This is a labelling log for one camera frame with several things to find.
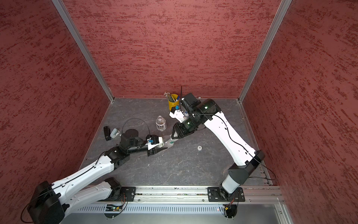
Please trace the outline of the grey small stapler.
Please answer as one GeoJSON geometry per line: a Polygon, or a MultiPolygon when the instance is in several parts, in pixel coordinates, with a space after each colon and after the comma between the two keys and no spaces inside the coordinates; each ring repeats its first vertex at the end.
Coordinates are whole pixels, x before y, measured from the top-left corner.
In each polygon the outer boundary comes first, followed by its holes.
{"type": "Polygon", "coordinates": [[[114,128],[110,134],[112,139],[115,139],[120,134],[120,131],[117,128],[114,128]]]}

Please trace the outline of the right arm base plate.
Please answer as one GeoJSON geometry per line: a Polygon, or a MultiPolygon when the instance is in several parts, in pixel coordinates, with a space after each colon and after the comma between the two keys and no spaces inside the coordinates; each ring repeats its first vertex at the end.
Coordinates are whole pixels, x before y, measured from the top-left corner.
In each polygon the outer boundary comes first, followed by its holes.
{"type": "Polygon", "coordinates": [[[227,193],[221,187],[208,187],[208,200],[210,202],[245,202],[245,196],[241,187],[233,193],[227,193]]]}

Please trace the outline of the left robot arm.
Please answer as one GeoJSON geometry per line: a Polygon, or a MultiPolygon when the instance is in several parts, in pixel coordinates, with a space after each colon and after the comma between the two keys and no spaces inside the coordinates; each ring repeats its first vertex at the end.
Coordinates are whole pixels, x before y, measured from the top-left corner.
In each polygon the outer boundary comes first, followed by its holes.
{"type": "Polygon", "coordinates": [[[121,167],[131,154],[146,152],[151,156],[172,146],[169,136],[149,134],[143,140],[136,129],[129,129],[120,136],[119,144],[103,152],[87,167],[53,183],[39,184],[26,211],[34,224],[59,224],[72,212],[97,201],[126,203],[130,196],[113,177],[93,187],[89,184],[121,167]]]}

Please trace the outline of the black stapler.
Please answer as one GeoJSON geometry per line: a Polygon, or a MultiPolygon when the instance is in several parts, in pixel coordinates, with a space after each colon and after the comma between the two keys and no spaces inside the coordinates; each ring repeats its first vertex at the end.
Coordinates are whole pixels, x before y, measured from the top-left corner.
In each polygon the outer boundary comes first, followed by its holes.
{"type": "Polygon", "coordinates": [[[110,141],[112,139],[111,138],[111,131],[110,131],[110,128],[108,126],[103,127],[103,133],[104,133],[106,141],[110,141]]]}

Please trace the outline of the yellow pencil cup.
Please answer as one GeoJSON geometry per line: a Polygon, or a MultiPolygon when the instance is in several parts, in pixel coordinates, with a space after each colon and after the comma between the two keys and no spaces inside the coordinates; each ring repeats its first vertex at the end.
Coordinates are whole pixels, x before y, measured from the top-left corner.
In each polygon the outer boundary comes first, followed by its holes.
{"type": "MultiPolygon", "coordinates": [[[[178,95],[177,94],[171,94],[174,98],[176,98],[178,95]]],[[[172,108],[176,108],[177,106],[179,106],[180,105],[180,100],[179,101],[176,101],[176,102],[169,102],[168,101],[168,106],[169,106],[169,111],[171,111],[172,110],[172,108]]]]}

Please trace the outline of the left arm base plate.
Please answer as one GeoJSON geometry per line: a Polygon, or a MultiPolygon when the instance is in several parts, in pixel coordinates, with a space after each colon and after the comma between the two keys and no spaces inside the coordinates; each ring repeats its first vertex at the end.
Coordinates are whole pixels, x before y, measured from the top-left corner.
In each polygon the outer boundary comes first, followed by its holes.
{"type": "Polygon", "coordinates": [[[112,193],[106,198],[102,199],[101,201],[104,202],[133,202],[135,195],[136,195],[136,187],[129,186],[129,187],[121,187],[116,188],[112,191],[112,193]]]}

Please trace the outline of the aluminium mounting rail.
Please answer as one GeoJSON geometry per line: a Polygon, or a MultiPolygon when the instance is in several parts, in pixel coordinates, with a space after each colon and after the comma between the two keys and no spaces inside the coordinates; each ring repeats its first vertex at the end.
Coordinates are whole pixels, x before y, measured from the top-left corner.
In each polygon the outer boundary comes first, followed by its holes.
{"type": "MultiPolygon", "coordinates": [[[[137,185],[132,203],[215,203],[208,200],[210,186],[165,186],[137,185]]],[[[279,204],[285,199],[278,186],[242,186],[245,202],[248,204],[279,204]]],[[[72,196],[61,194],[61,203],[78,202],[81,206],[106,199],[113,189],[108,184],[98,184],[85,188],[72,196]]]]}

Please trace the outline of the pencils bundle in cup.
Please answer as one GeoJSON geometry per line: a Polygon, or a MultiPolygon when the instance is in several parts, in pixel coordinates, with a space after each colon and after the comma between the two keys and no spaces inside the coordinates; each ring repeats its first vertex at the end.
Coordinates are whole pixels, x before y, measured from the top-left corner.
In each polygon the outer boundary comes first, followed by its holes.
{"type": "Polygon", "coordinates": [[[169,102],[176,102],[176,98],[174,98],[169,92],[165,92],[164,95],[166,96],[169,102]]]}

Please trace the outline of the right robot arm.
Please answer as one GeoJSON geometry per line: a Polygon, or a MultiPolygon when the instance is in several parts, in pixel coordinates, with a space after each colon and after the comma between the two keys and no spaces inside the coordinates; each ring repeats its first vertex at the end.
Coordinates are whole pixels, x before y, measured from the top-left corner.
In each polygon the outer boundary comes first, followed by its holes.
{"type": "Polygon", "coordinates": [[[177,98],[180,105],[170,107],[170,116],[178,122],[173,126],[172,139],[185,138],[198,130],[199,125],[209,129],[224,145],[234,160],[228,175],[221,183],[223,197],[228,197],[243,185],[261,165],[265,154],[255,150],[234,130],[219,105],[212,99],[201,102],[192,93],[177,98]]]}

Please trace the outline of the small clear bottle white label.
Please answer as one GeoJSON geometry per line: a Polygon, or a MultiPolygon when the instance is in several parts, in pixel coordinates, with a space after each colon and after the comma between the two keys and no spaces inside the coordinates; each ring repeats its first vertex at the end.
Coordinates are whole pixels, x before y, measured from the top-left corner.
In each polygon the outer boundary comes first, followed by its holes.
{"type": "Polygon", "coordinates": [[[161,132],[165,131],[167,128],[166,120],[161,115],[158,116],[156,119],[156,127],[161,132]]]}

